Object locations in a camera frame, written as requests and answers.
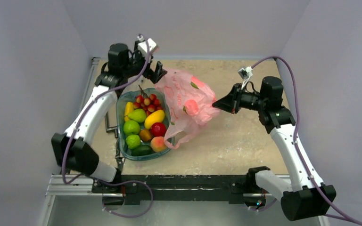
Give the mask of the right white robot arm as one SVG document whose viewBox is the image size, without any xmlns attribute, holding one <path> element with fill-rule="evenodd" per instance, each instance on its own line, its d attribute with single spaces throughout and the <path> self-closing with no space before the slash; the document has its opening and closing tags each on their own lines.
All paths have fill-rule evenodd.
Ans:
<svg viewBox="0 0 362 226">
<path fill-rule="evenodd" d="M 241 83 L 234 84 L 229 94 L 215 101 L 213 107 L 232 114 L 241 108 L 257 111 L 259 121 L 281 153 L 290 178 L 287 183 L 268 167 L 255 167 L 248 170 L 243 185 L 253 192 L 260 189 L 272 194 L 290 221 L 324 216 L 337 193 L 334 186 L 324 184 L 300 144 L 297 122 L 282 104 L 281 79 L 266 76 L 259 92 L 244 91 L 242 87 Z"/>
</svg>

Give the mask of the green fake pear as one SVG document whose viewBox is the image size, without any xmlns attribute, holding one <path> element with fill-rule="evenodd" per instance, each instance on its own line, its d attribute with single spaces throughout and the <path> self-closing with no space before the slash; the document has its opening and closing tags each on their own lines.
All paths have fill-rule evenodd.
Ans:
<svg viewBox="0 0 362 226">
<path fill-rule="evenodd" d="M 128 113 L 127 118 L 138 123 L 143 123 L 147 118 L 146 112 L 143 109 L 135 109 Z"/>
</svg>

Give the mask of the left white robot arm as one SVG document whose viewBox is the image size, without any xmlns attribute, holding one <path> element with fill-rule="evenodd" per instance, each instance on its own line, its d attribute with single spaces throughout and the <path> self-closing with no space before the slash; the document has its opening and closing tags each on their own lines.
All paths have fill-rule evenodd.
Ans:
<svg viewBox="0 0 362 226">
<path fill-rule="evenodd" d="M 73 170 L 103 181 L 103 186 L 111 193 L 120 190 L 121 170 L 102 162 L 91 144 L 101 121 L 126 87 L 140 77 L 155 84 L 167 73 L 161 62 L 154 70 L 150 68 L 157 49 L 152 39 L 136 41 L 133 50 L 124 43 L 110 46 L 108 61 L 102 65 L 87 103 L 65 132 L 55 133 L 51 138 L 65 184 L 72 182 L 66 179 L 66 171 Z"/>
</svg>

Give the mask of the red fake grape bunch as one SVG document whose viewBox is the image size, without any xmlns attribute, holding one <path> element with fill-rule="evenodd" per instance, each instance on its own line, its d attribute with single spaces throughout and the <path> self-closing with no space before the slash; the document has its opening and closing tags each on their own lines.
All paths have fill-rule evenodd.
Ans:
<svg viewBox="0 0 362 226">
<path fill-rule="evenodd" d="M 158 110 L 164 110 L 162 107 L 162 102 L 159 100 L 157 95 L 148 94 L 145 92 L 141 86 L 139 86 L 140 93 L 136 96 L 135 101 L 133 102 L 133 108 L 142 109 L 147 116 Z"/>
</svg>

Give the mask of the yellow fake mango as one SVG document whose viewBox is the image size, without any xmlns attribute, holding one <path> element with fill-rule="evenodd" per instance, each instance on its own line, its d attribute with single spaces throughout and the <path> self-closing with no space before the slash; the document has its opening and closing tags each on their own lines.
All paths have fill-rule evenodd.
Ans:
<svg viewBox="0 0 362 226">
<path fill-rule="evenodd" d="M 165 119 L 164 110 L 157 110 L 151 113 L 144 121 L 144 127 L 150 129 L 151 126 L 156 122 L 163 122 Z"/>
</svg>

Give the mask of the red fake apple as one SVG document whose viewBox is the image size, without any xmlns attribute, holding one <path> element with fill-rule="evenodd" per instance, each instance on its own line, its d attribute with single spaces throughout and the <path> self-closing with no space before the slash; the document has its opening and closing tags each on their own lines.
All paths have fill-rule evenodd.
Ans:
<svg viewBox="0 0 362 226">
<path fill-rule="evenodd" d="M 150 132 L 155 137 L 164 137 L 166 131 L 167 131 L 166 126 L 161 122 L 154 123 L 150 128 Z"/>
</svg>

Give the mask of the pink plastic bag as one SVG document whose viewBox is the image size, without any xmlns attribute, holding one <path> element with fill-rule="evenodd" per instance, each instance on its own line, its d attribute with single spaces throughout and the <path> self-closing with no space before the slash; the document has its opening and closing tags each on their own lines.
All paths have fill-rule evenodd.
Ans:
<svg viewBox="0 0 362 226">
<path fill-rule="evenodd" d="M 165 97 L 170 125 L 165 134 L 165 145 L 177 149 L 196 137 L 207 123 L 219 115 L 213 107 L 217 101 L 208 84 L 187 71 L 166 69 L 167 73 L 155 89 Z"/>
</svg>

